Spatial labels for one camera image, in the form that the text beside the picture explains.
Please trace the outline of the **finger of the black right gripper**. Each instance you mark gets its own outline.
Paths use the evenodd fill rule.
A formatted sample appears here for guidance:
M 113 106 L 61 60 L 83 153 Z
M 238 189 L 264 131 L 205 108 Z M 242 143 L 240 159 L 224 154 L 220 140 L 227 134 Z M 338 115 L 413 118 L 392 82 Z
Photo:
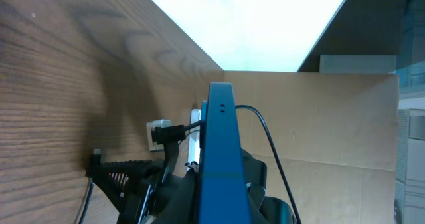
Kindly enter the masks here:
M 100 149 L 90 155 L 88 176 L 120 214 L 152 214 L 164 159 L 103 162 Z

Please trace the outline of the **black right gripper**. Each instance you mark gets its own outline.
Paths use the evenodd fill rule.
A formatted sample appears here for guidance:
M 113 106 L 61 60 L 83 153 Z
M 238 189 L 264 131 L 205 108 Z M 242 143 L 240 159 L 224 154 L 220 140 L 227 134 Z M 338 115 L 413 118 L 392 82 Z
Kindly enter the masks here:
M 177 154 L 116 165 L 118 223 L 297 223 L 286 202 L 265 195 L 266 164 L 242 148 L 203 150 L 184 177 L 171 175 Z

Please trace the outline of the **blue Samsung Galaxy smartphone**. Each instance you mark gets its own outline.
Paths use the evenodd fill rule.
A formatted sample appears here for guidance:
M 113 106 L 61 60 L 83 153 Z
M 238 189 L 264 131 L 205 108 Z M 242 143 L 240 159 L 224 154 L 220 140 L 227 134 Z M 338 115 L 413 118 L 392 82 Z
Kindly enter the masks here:
M 200 160 L 199 223 L 251 222 L 233 87 L 210 84 Z

